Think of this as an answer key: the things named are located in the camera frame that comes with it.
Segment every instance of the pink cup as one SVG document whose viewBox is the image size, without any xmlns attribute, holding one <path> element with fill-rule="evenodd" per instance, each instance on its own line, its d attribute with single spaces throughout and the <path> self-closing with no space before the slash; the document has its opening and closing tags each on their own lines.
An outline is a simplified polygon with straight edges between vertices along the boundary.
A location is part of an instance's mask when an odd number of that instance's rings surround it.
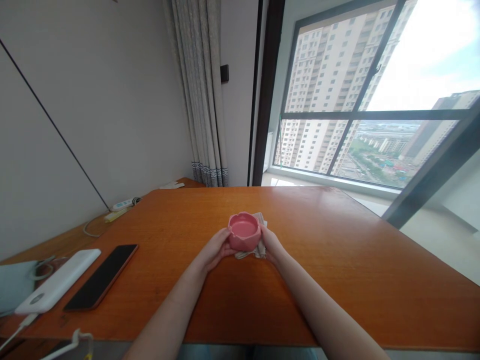
<svg viewBox="0 0 480 360">
<path fill-rule="evenodd" d="M 245 211 L 230 216 L 228 230 L 230 247 L 238 251 L 252 252 L 262 237 L 259 220 Z"/>
</svg>

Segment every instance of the curtain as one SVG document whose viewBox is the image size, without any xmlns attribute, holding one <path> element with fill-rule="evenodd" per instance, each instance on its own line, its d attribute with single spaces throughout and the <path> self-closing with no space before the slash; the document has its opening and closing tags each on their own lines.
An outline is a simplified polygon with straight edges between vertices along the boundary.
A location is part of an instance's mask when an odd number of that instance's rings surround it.
<svg viewBox="0 0 480 360">
<path fill-rule="evenodd" d="M 163 0 L 188 117 L 193 178 L 229 183 L 220 81 L 220 0 Z"/>
</svg>

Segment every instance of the window sill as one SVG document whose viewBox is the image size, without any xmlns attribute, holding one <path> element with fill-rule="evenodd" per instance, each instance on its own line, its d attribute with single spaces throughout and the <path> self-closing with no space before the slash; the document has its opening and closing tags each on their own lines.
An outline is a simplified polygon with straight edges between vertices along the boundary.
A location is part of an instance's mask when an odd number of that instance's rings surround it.
<svg viewBox="0 0 480 360">
<path fill-rule="evenodd" d="M 280 168 L 280 166 L 276 165 L 270 166 L 267 171 L 271 174 L 283 175 L 323 186 L 335 187 L 339 188 L 340 190 L 370 195 L 386 200 L 394 200 L 401 193 L 400 190 L 384 186 L 366 184 L 354 180 L 347 180 L 291 168 Z"/>
</svg>

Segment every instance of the sky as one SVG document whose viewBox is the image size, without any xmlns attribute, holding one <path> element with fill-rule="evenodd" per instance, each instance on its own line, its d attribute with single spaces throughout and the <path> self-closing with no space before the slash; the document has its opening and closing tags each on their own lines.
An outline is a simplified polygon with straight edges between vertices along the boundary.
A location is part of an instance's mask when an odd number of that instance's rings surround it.
<svg viewBox="0 0 480 360">
<path fill-rule="evenodd" d="M 418 0 L 369 111 L 426 110 L 480 90 L 480 0 Z"/>
</svg>

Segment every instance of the smartphone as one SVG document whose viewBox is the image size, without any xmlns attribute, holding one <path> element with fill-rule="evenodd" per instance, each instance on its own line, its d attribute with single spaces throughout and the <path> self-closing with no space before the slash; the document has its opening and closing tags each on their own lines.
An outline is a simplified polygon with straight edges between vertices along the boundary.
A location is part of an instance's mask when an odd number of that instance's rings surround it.
<svg viewBox="0 0 480 360">
<path fill-rule="evenodd" d="M 119 277 L 138 247 L 137 244 L 117 246 L 80 290 L 71 298 L 63 310 L 85 311 L 95 309 Z"/>
</svg>

